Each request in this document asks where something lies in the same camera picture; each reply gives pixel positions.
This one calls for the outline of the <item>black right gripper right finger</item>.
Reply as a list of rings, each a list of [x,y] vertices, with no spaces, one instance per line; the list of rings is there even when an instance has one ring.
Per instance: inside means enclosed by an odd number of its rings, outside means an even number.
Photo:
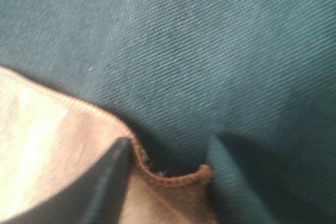
[[[209,138],[207,162],[213,171],[211,197],[219,223],[278,223],[218,136]]]

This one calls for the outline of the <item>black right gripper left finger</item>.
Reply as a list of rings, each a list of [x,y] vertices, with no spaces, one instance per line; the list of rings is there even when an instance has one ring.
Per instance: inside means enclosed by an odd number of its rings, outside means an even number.
[[[131,140],[121,137],[77,180],[6,223],[118,223],[131,171]]]

